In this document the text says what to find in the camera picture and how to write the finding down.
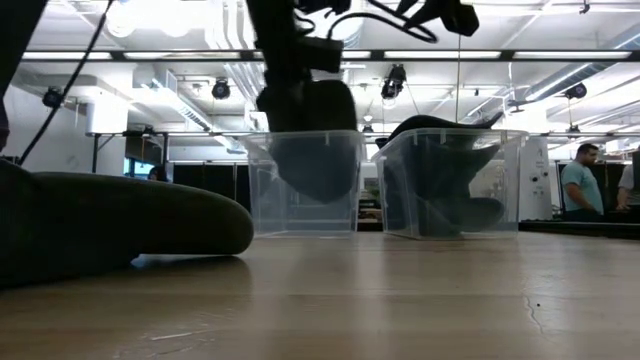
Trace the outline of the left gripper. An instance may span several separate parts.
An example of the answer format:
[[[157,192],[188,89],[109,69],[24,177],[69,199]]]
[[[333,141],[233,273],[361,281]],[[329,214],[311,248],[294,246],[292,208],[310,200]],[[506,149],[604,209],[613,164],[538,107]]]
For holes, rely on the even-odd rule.
[[[304,112],[304,88],[308,83],[307,69],[298,69],[292,73],[268,69],[264,72],[264,80],[263,112]]]

